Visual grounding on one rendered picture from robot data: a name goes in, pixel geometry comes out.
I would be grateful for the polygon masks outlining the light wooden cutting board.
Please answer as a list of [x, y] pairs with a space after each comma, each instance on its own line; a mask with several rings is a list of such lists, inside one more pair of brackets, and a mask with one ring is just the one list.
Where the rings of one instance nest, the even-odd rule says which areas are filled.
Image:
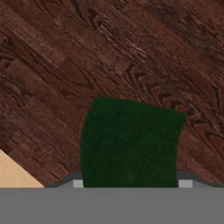
[[43, 188], [31, 174], [0, 149], [0, 188]]

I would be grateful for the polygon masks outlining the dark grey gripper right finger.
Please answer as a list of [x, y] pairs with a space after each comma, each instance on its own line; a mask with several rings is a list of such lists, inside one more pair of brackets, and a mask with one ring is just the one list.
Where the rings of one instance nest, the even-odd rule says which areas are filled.
[[179, 188], [203, 188], [217, 187], [224, 188], [223, 184], [202, 180], [199, 176], [191, 171], [178, 171], [178, 187]]

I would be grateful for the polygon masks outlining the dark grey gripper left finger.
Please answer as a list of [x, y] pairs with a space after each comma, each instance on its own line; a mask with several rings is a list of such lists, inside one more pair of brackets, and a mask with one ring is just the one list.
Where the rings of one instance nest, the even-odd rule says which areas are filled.
[[47, 188], [55, 188], [62, 186], [74, 187], [75, 180], [82, 180], [82, 173], [80, 171], [71, 171], [62, 180], [48, 185]]

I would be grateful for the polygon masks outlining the dark green sponge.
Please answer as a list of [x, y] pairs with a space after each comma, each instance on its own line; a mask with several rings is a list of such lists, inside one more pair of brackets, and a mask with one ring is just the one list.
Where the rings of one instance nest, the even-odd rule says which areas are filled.
[[176, 187], [186, 114], [128, 99], [98, 97], [82, 128], [85, 187]]

